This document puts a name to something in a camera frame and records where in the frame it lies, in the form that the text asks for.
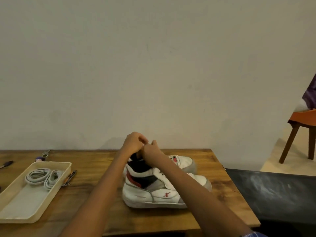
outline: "metal tool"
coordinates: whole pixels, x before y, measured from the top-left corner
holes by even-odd
[[[45,161],[46,158],[48,157],[48,154],[51,150],[46,150],[42,153],[42,156],[36,157],[35,161]]]
[[[12,164],[13,162],[14,162],[13,160],[10,160],[10,161],[4,163],[2,166],[0,166],[0,169],[2,169],[3,167],[9,166],[9,165]]]
[[[71,185],[70,181],[71,179],[75,176],[75,174],[77,173],[76,170],[74,170],[67,178],[67,181],[62,185],[62,187],[66,187],[66,186],[69,186]]]

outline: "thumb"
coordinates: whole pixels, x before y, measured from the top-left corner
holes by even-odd
[[[152,145],[154,145],[154,146],[158,146],[158,144],[157,144],[157,141],[156,140],[153,140],[153,142],[151,143]]]

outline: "chair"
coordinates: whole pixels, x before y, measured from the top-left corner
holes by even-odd
[[[290,150],[290,147],[294,141],[294,138],[297,134],[300,126],[309,128],[309,137],[308,137],[308,158],[314,159],[315,152],[315,142],[316,142],[316,109],[303,112],[293,112],[288,123],[292,126],[291,134],[286,142],[284,150],[282,152],[279,163],[283,164],[284,160]]]

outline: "shoe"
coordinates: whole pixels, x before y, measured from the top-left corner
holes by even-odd
[[[204,176],[188,175],[211,191],[212,185]],[[158,168],[136,172],[128,165],[122,197],[125,204],[132,208],[187,208],[179,193]]]
[[[137,160],[137,154],[134,153],[128,163],[125,165],[124,171],[123,171],[123,176],[126,177],[126,171],[127,171],[127,166],[129,165],[129,163],[132,162],[133,160]],[[196,174],[197,173],[197,166],[194,162],[193,159],[191,159],[190,157],[187,156],[179,156],[179,155],[168,155],[168,157],[170,159],[172,159],[174,161],[174,163],[180,167],[180,169],[182,169],[184,172],[186,173],[192,173],[192,174]]]

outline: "floor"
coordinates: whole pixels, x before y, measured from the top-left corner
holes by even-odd
[[[269,159],[267,159],[261,168],[261,171],[316,176],[316,157],[314,160],[307,158],[307,128],[301,127],[299,129],[284,163],[279,163],[281,153],[291,130],[292,128],[288,124],[283,130],[282,136],[276,142]]]

